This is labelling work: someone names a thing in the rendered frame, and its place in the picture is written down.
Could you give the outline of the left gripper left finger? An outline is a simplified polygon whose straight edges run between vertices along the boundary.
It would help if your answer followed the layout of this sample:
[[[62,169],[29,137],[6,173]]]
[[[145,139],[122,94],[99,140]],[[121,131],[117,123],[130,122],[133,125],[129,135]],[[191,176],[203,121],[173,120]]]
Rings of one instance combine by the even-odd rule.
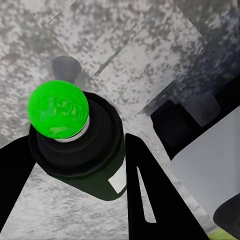
[[[28,137],[0,148],[0,233],[36,164]]]

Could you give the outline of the insectifuge atomizer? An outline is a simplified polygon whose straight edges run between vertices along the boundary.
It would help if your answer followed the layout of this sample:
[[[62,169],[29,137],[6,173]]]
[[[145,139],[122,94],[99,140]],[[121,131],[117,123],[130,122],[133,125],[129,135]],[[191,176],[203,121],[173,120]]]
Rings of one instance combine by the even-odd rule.
[[[82,70],[72,56],[51,63],[56,80],[41,84],[28,101],[28,143],[51,177],[103,201],[127,190],[123,122],[105,98],[74,82]]]

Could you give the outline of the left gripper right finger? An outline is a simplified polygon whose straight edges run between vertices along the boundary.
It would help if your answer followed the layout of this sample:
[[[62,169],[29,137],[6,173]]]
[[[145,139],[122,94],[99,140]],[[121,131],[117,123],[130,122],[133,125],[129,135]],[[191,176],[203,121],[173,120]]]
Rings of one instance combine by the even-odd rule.
[[[210,240],[145,142],[125,134],[129,240]],[[145,220],[139,168],[156,222]]]

